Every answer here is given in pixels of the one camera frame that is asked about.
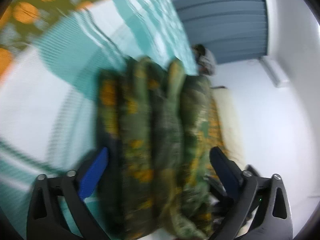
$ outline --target green blanket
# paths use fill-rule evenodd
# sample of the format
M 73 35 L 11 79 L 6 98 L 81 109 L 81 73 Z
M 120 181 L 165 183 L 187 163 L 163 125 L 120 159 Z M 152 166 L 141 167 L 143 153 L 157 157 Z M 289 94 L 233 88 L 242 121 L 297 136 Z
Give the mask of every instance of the green blanket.
M 129 59 L 122 77 L 100 75 L 100 145 L 115 148 L 99 192 L 112 235 L 137 239 L 165 228 L 180 239 L 210 236 L 209 90 L 178 59 L 168 71 L 148 57 Z

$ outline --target folded cloth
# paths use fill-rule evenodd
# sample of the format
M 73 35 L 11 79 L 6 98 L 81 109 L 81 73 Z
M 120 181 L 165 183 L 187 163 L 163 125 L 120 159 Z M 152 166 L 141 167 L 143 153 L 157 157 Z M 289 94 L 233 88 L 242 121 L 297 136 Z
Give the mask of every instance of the folded cloth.
M 208 119 L 210 82 L 206 76 L 188 76 L 181 92 L 180 115 L 184 132 L 181 178 L 182 212 L 207 236 L 212 234 L 209 188 L 204 176 L 209 163 Z
M 180 92 L 185 80 L 182 63 L 173 60 L 164 72 L 159 65 L 148 69 L 152 106 L 152 163 L 155 216 L 159 227 L 180 239 L 204 239 L 181 212 L 181 177 L 183 131 L 179 117 Z
M 127 61 L 120 80 L 119 108 L 122 141 L 122 208 L 124 238 L 137 239 L 154 230 L 152 218 L 150 104 L 146 70 L 148 57 Z
M 108 234 L 123 238 L 124 217 L 121 208 L 121 144 L 118 125 L 119 75 L 102 70 L 99 75 L 97 112 L 97 146 L 108 147 L 108 167 L 98 183 L 99 205 L 103 211 Z
M 216 146 L 221 147 L 222 140 L 225 149 L 228 150 L 228 159 L 234 161 L 243 171 L 246 162 L 244 158 L 242 134 L 231 91 L 226 88 L 215 88 L 211 89 L 211 96 L 212 100 L 216 102 L 217 120 L 219 121 L 221 131 L 221 139 Z

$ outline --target orange polka dot fabric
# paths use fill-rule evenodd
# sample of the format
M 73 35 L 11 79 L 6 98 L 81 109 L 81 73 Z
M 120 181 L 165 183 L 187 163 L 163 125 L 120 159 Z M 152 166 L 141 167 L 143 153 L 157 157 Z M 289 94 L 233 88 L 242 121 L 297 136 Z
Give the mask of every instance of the orange polka dot fabric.
M 13 0 L 0 17 L 0 49 L 2 54 L 6 51 L 10 55 L 0 62 L 0 75 L 7 69 L 12 58 L 61 17 L 86 9 L 97 1 L 99 0 Z

